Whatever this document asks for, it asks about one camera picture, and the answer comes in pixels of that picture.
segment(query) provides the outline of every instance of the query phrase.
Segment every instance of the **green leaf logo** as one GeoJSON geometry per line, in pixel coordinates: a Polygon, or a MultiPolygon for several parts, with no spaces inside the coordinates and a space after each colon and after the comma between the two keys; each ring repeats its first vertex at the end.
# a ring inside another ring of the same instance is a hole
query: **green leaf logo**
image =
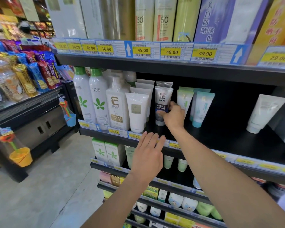
{"type": "Polygon", "coordinates": [[[114,152],[112,151],[112,153],[109,153],[111,155],[111,157],[114,157],[117,160],[117,155],[114,155],[114,152]]]}
{"type": "Polygon", "coordinates": [[[104,151],[101,151],[101,149],[97,150],[96,152],[98,152],[100,155],[104,156],[104,151]]]}
{"type": "Polygon", "coordinates": [[[87,103],[87,100],[82,100],[82,97],[79,96],[79,102],[80,102],[80,105],[82,105],[83,107],[87,107],[87,105],[85,103],[87,103]]]}
{"type": "Polygon", "coordinates": [[[99,98],[96,99],[96,103],[93,102],[95,106],[97,106],[97,109],[104,109],[103,105],[105,104],[105,102],[103,101],[102,103],[100,103],[99,98]]]}

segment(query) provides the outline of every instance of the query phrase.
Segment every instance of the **white arrow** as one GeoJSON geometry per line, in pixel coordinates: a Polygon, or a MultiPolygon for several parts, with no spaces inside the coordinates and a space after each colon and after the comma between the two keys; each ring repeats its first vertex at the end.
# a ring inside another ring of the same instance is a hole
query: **white arrow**
{"type": "Polygon", "coordinates": [[[239,58],[243,55],[243,48],[241,48],[236,54],[235,54],[235,58],[233,60],[234,63],[237,63],[239,58]]]}
{"type": "Polygon", "coordinates": [[[131,48],[130,48],[130,46],[129,46],[129,43],[127,44],[126,50],[127,50],[128,56],[131,56],[131,48]]]}

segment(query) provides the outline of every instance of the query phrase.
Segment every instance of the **hanging toy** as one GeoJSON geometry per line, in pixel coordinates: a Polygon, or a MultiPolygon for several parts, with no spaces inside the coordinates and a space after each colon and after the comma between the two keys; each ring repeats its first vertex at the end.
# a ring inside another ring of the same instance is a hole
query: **hanging toy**
{"type": "Polygon", "coordinates": [[[9,158],[20,167],[28,166],[32,163],[31,150],[25,147],[15,136],[11,127],[0,128],[0,141],[5,145],[9,153],[9,158]]]}
{"type": "Polygon", "coordinates": [[[67,101],[64,100],[64,96],[59,95],[59,105],[62,108],[63,116],[67,125],[72,127],[76,125],[76,114],[74,114],[68,107],[67,101]]]}

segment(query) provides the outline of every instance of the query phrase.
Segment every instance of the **floor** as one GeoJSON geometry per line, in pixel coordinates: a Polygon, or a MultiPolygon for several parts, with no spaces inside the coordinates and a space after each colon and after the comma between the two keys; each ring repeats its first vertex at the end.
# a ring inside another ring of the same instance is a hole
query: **floor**
{"type": "Polygon", "coordinates": [[[91,137],[70,134],[47,152],[21,183],[0,169],[0,228],[79,228],[102,204],[91,137]]]}

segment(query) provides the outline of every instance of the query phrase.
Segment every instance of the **blue bucket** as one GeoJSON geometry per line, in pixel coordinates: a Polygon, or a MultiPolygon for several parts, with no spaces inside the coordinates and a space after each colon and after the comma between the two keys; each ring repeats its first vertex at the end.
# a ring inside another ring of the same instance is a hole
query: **blue bucket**
{"type": "Polygon", "coordinates": [[[70,118],[68,117],[68,115],[64,115],[64,119],[67,122],[67,126],[75,126],[76,125],[76,114],[70,114],[70,118]]]}

